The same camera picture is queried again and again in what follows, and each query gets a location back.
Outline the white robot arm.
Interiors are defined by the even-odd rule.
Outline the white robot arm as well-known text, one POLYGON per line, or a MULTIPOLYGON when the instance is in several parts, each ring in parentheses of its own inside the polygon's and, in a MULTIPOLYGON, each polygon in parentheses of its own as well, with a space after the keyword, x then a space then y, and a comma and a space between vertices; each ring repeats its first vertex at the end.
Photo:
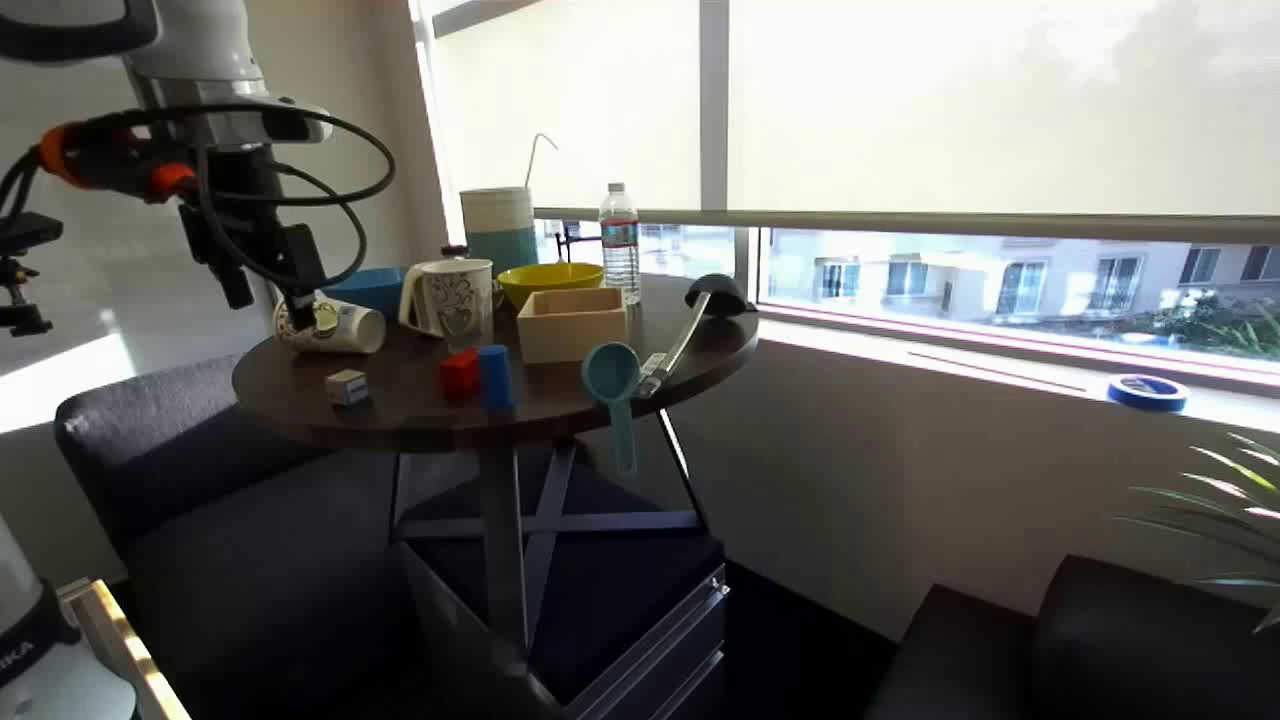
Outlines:
POLYGON ((317 141, 269 103, 245 0, 0 0, 0 56, 24 63, 120 58, 137 108, 46 128, 5 173, 24 215, 34 173, 70 188, 179 205, 192 254, 222 299, 252 299, 245 272, 264 277, 297 326, 317 324, 322 262, 303 224, 281 224, 274 141, 317 141))

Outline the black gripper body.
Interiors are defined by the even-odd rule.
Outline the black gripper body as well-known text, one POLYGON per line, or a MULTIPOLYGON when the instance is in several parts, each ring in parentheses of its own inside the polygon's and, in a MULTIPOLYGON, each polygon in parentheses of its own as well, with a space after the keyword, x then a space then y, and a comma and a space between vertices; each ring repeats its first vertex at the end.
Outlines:
POLYGON ((281 224, 281 177, 269 147, 194 147, 179 224, 192 260, 202 262, 232 306, 252 303, 246 277, 299 293, 297 234, 281 224))

